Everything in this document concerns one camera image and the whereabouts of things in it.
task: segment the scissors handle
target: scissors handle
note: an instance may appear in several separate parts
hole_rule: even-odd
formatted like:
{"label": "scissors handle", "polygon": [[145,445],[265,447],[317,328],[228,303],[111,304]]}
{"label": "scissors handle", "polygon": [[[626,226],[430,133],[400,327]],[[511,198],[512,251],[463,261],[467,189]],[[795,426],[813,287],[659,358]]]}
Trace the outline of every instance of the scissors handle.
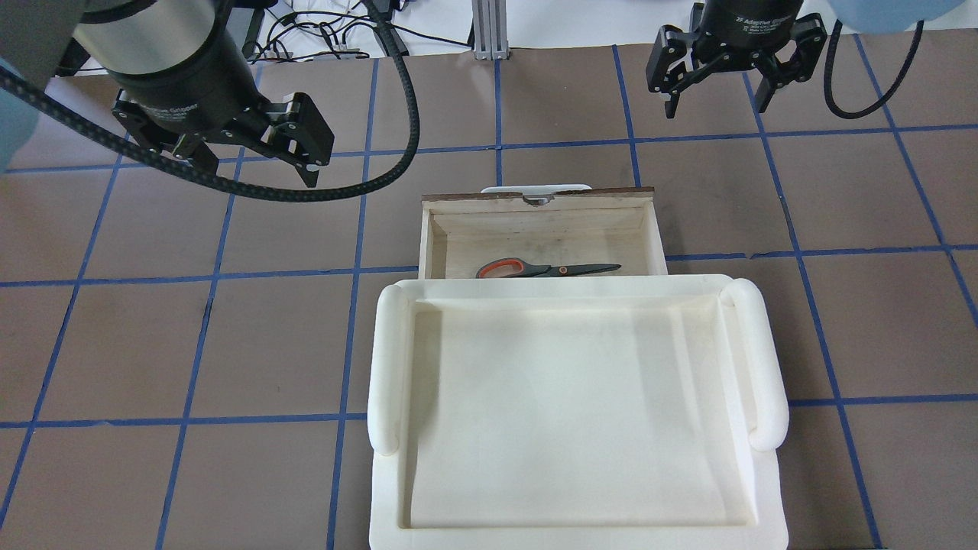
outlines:
{"label": "scissors handle", "polygon": [[549,265],[534,265],[526,263],[518,257],[504,257],[483,265],[475,274],[476,279],[485,279],[490,273],[501,267],[514,267],[515,273],[501,275],[501,277],[536,277],[543,275],[550,269]]}

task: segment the tray handle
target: tray handle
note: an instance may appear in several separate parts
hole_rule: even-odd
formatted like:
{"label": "tray handle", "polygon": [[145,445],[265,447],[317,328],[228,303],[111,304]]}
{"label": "tray handle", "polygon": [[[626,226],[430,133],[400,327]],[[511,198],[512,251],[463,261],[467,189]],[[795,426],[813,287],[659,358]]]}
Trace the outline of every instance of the tray handle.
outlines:
{"label": "tray handle", "polygon": [[757,409],[757,426],[750,431],[750,445],[761,452],[773,451],[787,435],[788,400],[764,298],[753,283],[736,279],[720,292],[720,304],[734,309],[747,358],[747,374]]}
{"label": "tray handle", "polygon": [[408,307],[404,290],[391,285],[380,293],[374,334],[374,359],[367,395],[367,434],[378,454],[397,452],[400,441],[401,405],[404,398],[406,345],[411,327],[405,326]]}

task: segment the wooden drawer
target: wooden drawer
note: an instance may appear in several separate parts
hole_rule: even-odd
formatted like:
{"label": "wooden drawer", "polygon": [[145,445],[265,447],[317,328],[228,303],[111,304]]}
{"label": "wooden drawer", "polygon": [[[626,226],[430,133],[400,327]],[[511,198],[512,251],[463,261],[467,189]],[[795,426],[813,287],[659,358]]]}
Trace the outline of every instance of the wooden drawer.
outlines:
{"label": "wooden drawer", "polygon": [[652,189],[428,195],[422,200],[420,279],[470,279],[486,263],[620,263],[594,276],[665,275]]}

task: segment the cable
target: cable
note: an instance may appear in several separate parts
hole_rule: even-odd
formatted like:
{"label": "cable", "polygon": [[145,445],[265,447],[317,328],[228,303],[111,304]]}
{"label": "cable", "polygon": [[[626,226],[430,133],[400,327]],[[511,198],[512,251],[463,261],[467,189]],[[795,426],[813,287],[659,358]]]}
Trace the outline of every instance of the cable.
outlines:
{"label": "cable", "polygon": [[417,32],[416,30],[410,30],[409,28],[404,27],[404,26],[401,26],[399,24],[392,24],[391,26],[393,26],[394,28],[396,28],[398,30],[403,30],[403,31],[405,31],[405,32],[407,32],[409,34],[414,34],[415,36],[420,36],[421,38],[427,38],[428,40],[437,40],[439,42],[445,42],[447,44],[455,44],[456,46],[462,46],[464,48],[471,48],[471,46],[469,46],[465,42],[460,42],[458,40],[452,40],[451,38],[443,38],[441,36],[432,36],[430,34],[424,34],[423,32]]}
{"label": "cable", "polygon": [[104,67],[90,67],[88,69],[78,69],[78,68],[75,68],[75,67],[63,67],[61,65],[58,65],[58,69],[61,69],[61,70],[73,70],[75,72],[89,72],[91,70],[105,70],[106,68],[104,68]]}
{"label": "cable", "polygon": [[370,54],[368,54],[367,52],[326,52],[326,51],[323,51],[323,52],[316,52],[315,54],[306,54],[306,55],[301,55],[301,56],[295,56],[293,58],[259,58],[259,59],[255,60],[255,61],[267,61],[267,62],[274,62],[274,63],[298,63],[300,61],[304,61],[304,60],[307,60],[307,59],[318,58],[320,56],[331,56],[331,55],[335,55],[336,53],[339,53],[340,55],[342,55],[344,53],[345,54],[350,54],[350,55],[353,55],[354,56],[354,59],[369,59],[370,58]]}
{"label": "cable", "polygon": [[[404,32],[407,32],[409,34],[414,34],[415,36],[420,36],[421,38],[427,38],[428,40],[437,40],[439,42],[445,42],[447,44],[454,44],[456,46],[462,46],[463,48],[471,49],[471,46],[469,46],[465,42],[459,42],[458,40],[452,40],[451,38],[443,38],[441,36],[432,36],[430,34],[424,34],[422,32],[417,32],[416,30],[411,30],[411,29],[409,29],[407,27],[404,27],[404,26],[401,26],[399,24],[394,24],[394,23],[389,23],[389,24],[390,24],[390,26],[393,26],[394,28],[396,28],[398,30],[403,30]],[[347,34],[349,33],[349,31],[352,28],[357,27],[357,26],[367,26],[367,27],[373,29],[374,32],[377,32],[376,31],[376,28],[373,25],[369,24],[369,23],[365,23],[365,22],[353,22],[353,23],[347,25],[346,28],[343,30],[342,41],[343,41],[344,44],[348,44],[349,43],[349,42],[346,41],[346,37],[347,37]]]}
{"label": "cable", "polygon": [[[282,32],[279,32],[278,34],[276,34],[274,38],[271,38],[268,41],[267,44],[265,44],[264,46],[262,46],[262,48],[260,50],[258,50],[254,54],[255,55],[255,58],[252,59],[250,61],[250,63],[252,65],[254,65],[258,61],[258,58],[260,58],[261,56],[265,55],[266,52],[268,52],[269,48],[271,48],[272,51],[275,52],[275,56],[276,56],[275,59],[288,59],[289,58],[288,49],[286,48],[285,43],[282,42],[282,37],[285,36],[286,34],[289,34],[292,31],[298,29],[298,28],[299,29],[302,29],[302,28],[317,28],[317,26],[316,26],[315,23],[293,23],[291,26],[288,26],[285,29],[283,29]],[[286,57],[285,58],[282,58],[282,55],[279,53],[279,48],[278,48],[279,46],[282,46],[283,51],[285,51],[285,53],[286,53]]]}
{"label": "cable", "polygon": [[[357,4],[354,4],[350,8],[350,10],[353,10],[354,8],[356,8],[357,5],[362,5],[362,4],[363,4],[363,2],[358,2]],[[369,16],[357,16],[357,15],[354,15],[352,13],[343,14],[341,12],[329,12],[329,11],[323,11],[323,10],[303,10],[303,11],[299,11],[299,12],[293,11],[293,12],[290,12],[290,13],[287,13],[287,14],[281,16],[280,18],[277,18],[274,22],[272,22],[272,25],[268,27],[268,32],[265,34],[265,42],[271,41],[272,31],[274,31],[275,30],[275,27],[277,27],[280,23],[282,23],[285,20],[291,20],[292,23],[287,23],[287,25],[297,24],[297,23],[299,23],[299,21],[298,21],[299,16],[333,16],[333,17],[336,17],[335,20],[329,22],[330,24],[336,24],[336,23],[338,23],[338,22],[340,22],[340,21],[342,21],[344,19],[353,19],[353,20],[368,20],[368,19],[370,19]]]}
{"label": "cable", "polygon": [[911,63],[913,63],[913,56],[916,55],[917,46],[920,45],[920,36],[923,35],[923,21],[918,21],[916,29],[913,32],[913,42],[911,43],[911,50],[907,53],[907,58],[904,59],[904,65],[900,68],[900,72],[897,73],[897,79],[893,81],[893,85],[890,89],[883,94],[883,97],[876,100],[875,103],[869,107],[855,112],[843,111],[838,105],[835,104],[835,98],[832,97],[832,69],[835,65],[835,49],[839,45],[839,36],[842,34],[842,21],[835,20],[835,26],[832,28],[832,35],[828,39],[828,51],[825,52],[825,104],[832,113],[840,118],[862,118],[863,116],[869,115],[870,113],[876,111],[880,107],[883,107],[886,102],[890,101],[893,94],[897,92],[897,88],[900,87],[901,82],[904,81],[904,77],[907,76],[907,71],[911,68]]}
{"label": "cable", "polygon": [[[365,0],[363,5],[372,19],[378,23],[380,29],[380,39],[385,45],[394,50],[394,38],[391,36],[387,23],[383,21],[374,5],[373,0]],[[206,174],[192,168],[187,164],[170,160],[158,153],[152,153],[134,143],[130,143],[119,136],[109,132],[105,128],[92,122],[82,115],[65,107],[55,99],[47,96],[43,90],[20,78],[13,72],[0,66],[0,87],[20,98],[28,105],[31,105],[41,113],[50,116],[54,120],[71,128],[75,132],[87,137],[88,139],[124,155],[136,162],[141,162],[146,166],[156,168],[170,175],[185,179],[191,183],[196,183],[210,189],[260,199],[263,201],[278,201],[283,203],[315,203],[320,201],[335,201],[337,199],[348,199],[358,197],[377,189],[390,185],[401,176],[411,165],[411,161],[418,152],[418,142],[421,139],[421,119],[418,115],[418,99],[415,96],[415,89],[411,83],[411,76],[404,65],[404,59],[395,55],[393,57],[394,66],[400,76],[401,84],[404,86],[404,99],[408,104],[408,120],[410,122],[410,133],[408,135],[408,145],[401,156],[401,159],[394,164],[384,174],[355,185],[332,189],[313,189],[305,191],[294,191],[291,189],[280,189],[253,185],[241,181],[224,178],[218,175]]]}

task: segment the metal frame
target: metal frame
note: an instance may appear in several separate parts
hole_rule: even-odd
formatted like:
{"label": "metal frame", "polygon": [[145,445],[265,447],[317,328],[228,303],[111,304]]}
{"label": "metal frame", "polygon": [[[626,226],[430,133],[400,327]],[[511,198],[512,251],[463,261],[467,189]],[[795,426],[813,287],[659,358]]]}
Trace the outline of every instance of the metal frame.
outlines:
{"label": "metal frame", "polygon": [[472,0],[472,49],[478,60],[508,59],[506,0]]}

